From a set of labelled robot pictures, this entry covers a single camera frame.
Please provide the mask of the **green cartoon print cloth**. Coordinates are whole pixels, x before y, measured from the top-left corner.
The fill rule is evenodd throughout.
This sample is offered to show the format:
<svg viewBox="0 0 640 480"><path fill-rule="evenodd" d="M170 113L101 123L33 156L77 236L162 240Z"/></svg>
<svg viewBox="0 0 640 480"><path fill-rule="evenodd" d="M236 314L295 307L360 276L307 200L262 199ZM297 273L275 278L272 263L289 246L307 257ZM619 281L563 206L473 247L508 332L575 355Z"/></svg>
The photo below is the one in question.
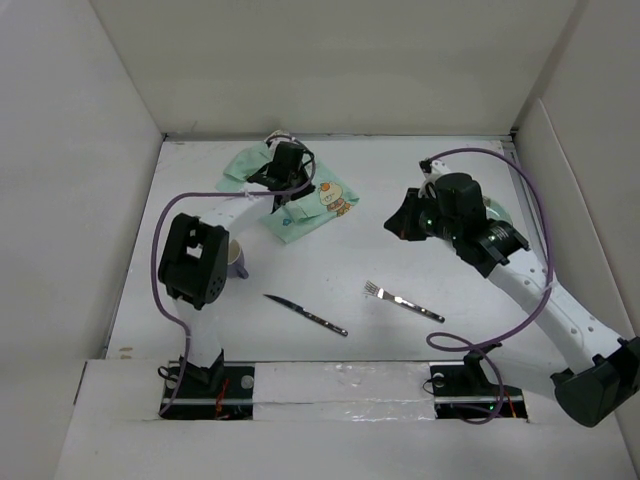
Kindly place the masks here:
<svg viewBox="0 0 640 480"><path fill-rule="evenodd" d="M262 142L237 154L223 171L216 184L221 192L242 189L251 174L273 159L282 143L303 143L284 130L276 130ZM316 160L312 180L313 190L301 198L291 200L283 207L261 219L266 228L284 243L292 243L327 222L345 215L355 207L360 196L339 179L322 162Z"/></svg>

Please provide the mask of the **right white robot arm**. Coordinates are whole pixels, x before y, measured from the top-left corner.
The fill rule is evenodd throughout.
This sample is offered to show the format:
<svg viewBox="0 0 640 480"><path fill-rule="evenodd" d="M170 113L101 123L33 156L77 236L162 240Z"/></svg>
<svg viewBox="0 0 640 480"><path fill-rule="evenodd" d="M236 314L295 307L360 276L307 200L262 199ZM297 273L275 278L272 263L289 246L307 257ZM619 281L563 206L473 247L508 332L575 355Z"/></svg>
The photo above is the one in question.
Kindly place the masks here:
<svg viewBox="0 0 640 480"><path fill-rule="evenodd" d="M560 352L563 363L543 356L531 363L488 354L506 335L469 352L462 381L473 393L516 387L556 400L575 422L594 427L639 390L639 340L625 339L600 323L554 283L527 240L508 222L489 218L478 182L465 173L438 175L407 190L384 223L404 241L438 238L525 311Z"/></svg>

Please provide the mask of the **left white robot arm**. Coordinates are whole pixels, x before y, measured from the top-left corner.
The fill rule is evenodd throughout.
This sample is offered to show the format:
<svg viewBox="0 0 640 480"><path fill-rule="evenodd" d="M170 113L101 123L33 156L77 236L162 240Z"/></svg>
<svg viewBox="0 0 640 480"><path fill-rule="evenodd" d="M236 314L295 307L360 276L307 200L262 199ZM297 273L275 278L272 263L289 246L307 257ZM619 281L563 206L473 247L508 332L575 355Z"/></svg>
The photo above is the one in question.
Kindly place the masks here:
<svg viewBox="0 0 640 480"><path fill-rule="evenodd" d="M151 290L158 311L179 325L185 350L179 360L176 382L188 374L188 384L201 396L212 396L222 387L222 371L209 362L197 363L191 355L193 328L169 313L159 295L159 284L173 300L196 310L212 304L221 295L227 280L229 244L245 228L280 209L291 200L313 192L317 170L314 153L303 143L280 137L271 160L251 174L236 192L186 192L172 198L157 220L151 246ZM171 209L187 198L220 198L213 210L214 220L178 214L171 222L165 246L158 250L161 229Z"/></svg>

